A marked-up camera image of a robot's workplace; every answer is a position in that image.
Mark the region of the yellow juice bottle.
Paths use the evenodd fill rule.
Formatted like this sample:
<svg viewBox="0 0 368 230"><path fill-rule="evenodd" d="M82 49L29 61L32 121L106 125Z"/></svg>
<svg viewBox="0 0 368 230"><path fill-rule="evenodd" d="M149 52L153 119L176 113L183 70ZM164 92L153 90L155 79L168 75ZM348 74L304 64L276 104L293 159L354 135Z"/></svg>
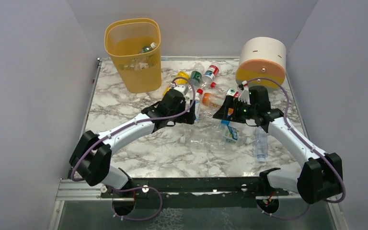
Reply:
<svg viewBox="0 0 368 230"><path fill-rule="evenodd" d="M189 79L189 78L190 78L190 76L189 76L186 72L184 72L184 71L180 71L180 72L178 72L178 74L176 75L176 77L183 77L183 78L185 78L185 79ZM177 79L177 80L175 80L175 81L174 81L174 84L175 84L175 85L187 84L187 81L186 81L186 80L184 80L184 79ZM165 89L165 91L164 91L164 93L163 93L163 96L164 96L164 95L167 93L167 91L169 91L171 88L172 88L172 84L171 84L171 83L169 83L169 84L168 84L168 86L167 86L167 88Z"/></svg>

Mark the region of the clear bottle bright blue label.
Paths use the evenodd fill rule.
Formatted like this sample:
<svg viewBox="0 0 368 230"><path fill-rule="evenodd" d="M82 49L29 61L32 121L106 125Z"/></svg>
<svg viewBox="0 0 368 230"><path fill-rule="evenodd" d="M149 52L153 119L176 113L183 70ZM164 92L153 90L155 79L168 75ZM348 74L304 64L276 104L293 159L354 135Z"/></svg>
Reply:
<svg viewBox="0 0 368 230"><path fill-rule="evenodd" d="M207 128L208 130L213 130L217 132L222 130L225 126L230 126L240 132L243 132L244 130L243 124L214 119L212 118L212 116L213 114L211 112L201 112L199 115L198 124L203 128Z"/></svg>

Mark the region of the green tinted bottle green cap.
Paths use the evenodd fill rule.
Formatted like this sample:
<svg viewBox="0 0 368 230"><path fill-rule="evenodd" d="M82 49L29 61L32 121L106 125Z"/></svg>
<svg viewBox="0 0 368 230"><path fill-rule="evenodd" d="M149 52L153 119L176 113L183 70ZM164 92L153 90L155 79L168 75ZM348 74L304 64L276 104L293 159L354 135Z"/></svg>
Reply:
<svg viewBox="0 0 368 230"><path fill-rule="evenodd" d="M130 61L129 63L118 65L122 71L134 71L141 69L148 69L150 67L148 62L141 61Z"/></svg>

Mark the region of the clear bottle blue label red cap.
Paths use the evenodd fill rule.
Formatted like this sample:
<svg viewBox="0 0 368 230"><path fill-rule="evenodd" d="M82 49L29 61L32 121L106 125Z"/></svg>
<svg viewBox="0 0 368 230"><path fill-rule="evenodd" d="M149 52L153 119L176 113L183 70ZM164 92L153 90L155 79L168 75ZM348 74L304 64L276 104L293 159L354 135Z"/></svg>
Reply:
<svg viewBox="0 0 368 230"><path fill-rule="evenodd" d="M202 89L197 89L196 93L195 93L195 99L193 100L192 97L192 93L190 94L190 103L192 101L194 101L193 106L190 109L189 112L189 121L190 124L194 124L197 123L199 120L199 113L200 113L200 97L203 94L203 90Z"/></svg>

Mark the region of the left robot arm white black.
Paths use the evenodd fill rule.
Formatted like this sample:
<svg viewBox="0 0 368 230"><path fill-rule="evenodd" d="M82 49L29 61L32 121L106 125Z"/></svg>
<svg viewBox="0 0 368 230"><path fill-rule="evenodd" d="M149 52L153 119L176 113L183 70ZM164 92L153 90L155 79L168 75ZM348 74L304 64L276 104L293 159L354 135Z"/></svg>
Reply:
<svg viewBox="0 0 368 230"><path fill-rule="evenodd" d="M104 184L116 190L123 189L130 178L122 169L110 165L112 156L161 128L173 127L176 123L194 124L195 106L195 100L186 105L184 94L172 89L160 101L116 128L99 134L86 131L69 160L71 179L77 181L75 174L78 173L89 186Z"/></svg>

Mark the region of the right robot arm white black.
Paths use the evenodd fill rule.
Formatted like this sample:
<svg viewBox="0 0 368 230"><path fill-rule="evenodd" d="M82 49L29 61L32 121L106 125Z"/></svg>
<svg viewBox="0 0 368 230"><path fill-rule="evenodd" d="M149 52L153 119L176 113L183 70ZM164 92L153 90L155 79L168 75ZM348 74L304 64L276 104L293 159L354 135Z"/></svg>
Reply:
<svg viewBox="0 0 368 230"><path fill-rule="evenodd" d="M342 159L336 153L326 153L295 129L286 115L272 108L264 86L248 89L249 101L227 95L213 118L245 124L253 120L268 135L277 139L297 160L300 173L273 168L260 173L263 190L285 189L298 193L308 204L345 196Z"/></svg>

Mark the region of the small clear bottle blue cap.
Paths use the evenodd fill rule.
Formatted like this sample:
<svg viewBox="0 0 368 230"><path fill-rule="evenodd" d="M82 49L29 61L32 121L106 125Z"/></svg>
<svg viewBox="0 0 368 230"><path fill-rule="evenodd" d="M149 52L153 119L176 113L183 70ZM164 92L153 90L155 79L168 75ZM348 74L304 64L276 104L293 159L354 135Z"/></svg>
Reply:
<svg viewBox="0 0 368 230"><path fill-rule="evenodd" d="M259 163L265 163L268 155L268 134L261 128L255 129L255 155Z"/></svg>

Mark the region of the clear bottle blue green label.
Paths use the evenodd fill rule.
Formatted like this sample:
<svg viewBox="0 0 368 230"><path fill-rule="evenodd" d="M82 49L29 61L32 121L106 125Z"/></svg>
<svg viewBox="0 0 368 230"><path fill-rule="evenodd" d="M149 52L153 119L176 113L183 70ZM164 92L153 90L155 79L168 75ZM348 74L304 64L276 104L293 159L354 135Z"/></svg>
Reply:
<svg viewBox="0 0 368 230"><path fill-rule="evenodd" d="M240 129L228 124L219 125L218 138L225 145L232 146L249 145L253 142L252 139L245 136Z"/></svg>

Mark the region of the white cylindrical container orange lid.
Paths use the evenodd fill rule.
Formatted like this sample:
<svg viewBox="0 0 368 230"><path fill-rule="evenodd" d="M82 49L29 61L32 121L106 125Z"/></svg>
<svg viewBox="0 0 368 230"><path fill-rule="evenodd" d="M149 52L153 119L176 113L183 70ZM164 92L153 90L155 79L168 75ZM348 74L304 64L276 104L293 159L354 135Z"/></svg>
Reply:
<svg viewBox="0 0 368 230"><path fill-rule="evenodd" d="M269 92L279 89L286 79L287 50L274 38L255 37L242 48L235 75L237 84L252 79L249 86L262 85Z"/></svg>

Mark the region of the clear bottle dark green label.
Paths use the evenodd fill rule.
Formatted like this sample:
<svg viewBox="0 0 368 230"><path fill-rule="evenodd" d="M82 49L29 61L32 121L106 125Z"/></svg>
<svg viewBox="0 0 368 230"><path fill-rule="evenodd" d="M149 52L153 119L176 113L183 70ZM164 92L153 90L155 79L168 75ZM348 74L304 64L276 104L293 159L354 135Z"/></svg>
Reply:
<svg viewBox="0 0 368 230"><path fill-rule="evenodd" d="M196 63L194 65L189 79L194 88L200 84L204 70L205 68L201 63Z"/></svg>

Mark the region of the black aluminium base frame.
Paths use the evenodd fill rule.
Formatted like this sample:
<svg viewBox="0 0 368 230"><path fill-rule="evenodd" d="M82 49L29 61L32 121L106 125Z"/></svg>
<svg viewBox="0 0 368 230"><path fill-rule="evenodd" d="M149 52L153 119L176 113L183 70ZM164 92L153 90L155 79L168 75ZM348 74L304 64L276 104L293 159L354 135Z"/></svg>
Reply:
<svg viewBox="0 0 368 230"><path fill-rule="evenodd" d="M116 190L108 185L107 188L115 193L127 193L138 189L151 189L160 194L165 192L177 193L208 193L217 189L219 192L236 193L239 195L250 194L251 196L271 195L280 189L270 190L266 193L263 190L263 182L259 176L257 177L237 177L237 178L155 178L150 184L139 184L137 187L133 185L134 179L129 176L129 181L123 189ZM332 197L325 202L332 202Z"/></svg>

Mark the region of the clear bottle red white label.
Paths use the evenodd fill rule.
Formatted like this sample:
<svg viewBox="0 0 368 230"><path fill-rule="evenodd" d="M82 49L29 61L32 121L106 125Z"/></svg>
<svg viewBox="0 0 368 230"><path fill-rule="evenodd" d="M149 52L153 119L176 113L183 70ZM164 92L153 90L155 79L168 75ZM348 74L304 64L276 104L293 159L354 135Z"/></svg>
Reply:
<svg viewBox="0 0 368 230"><path fill-rule="evenodd" d="M216 92L216 95L221 98L225 98L228 95L239 98L239 96L241 95L241 93L237 89L228 87L225 84L212 82L209 86L214 92Z"/></svg>

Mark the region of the clear unlabeled bottle white cap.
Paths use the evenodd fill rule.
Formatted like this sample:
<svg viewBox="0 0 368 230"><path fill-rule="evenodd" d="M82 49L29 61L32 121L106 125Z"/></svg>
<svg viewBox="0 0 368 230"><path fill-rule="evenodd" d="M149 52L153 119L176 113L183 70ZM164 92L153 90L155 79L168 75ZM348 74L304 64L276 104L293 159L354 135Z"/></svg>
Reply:
<svg viewBox="0 0 368 230"><path fill-rule="evenodd" d="M182 136L179 142L191 149L223 151L227 148L223 142L202 135Z"/></svg>

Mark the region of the yellow plastic mesh bin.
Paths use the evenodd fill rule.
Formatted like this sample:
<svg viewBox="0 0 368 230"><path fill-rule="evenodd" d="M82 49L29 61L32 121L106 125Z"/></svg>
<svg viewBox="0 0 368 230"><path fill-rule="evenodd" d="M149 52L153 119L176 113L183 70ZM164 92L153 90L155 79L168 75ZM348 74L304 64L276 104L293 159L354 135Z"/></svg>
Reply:
<svg viewBox="0 0 368 230"><path fill-rule="evenodd" d="M157 47L138 54L144 46ZM154 91L161 86L161 32L158 24L148 18L127 19L110 24L104 34L104 48L117 69L126 89L131 93ZM122 71L118 65L145 61L148 69Z"/></svg>

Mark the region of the clear bottle green white label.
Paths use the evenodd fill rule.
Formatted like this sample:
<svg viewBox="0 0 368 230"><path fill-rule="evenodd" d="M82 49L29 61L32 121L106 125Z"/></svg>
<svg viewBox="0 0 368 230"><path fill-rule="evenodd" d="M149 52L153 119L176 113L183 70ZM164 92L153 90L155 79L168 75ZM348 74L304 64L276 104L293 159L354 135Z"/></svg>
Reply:
<svg viewBox="0 0 368 230"><path fill-rule="evenodd" d="M144 46L140 49L139 53L138 54L144 54L144 53L148 53L152 50L154 50L156 47L157 47L157 43L155 42L152 42L151 44L147 45L147 46Z"/></svg>

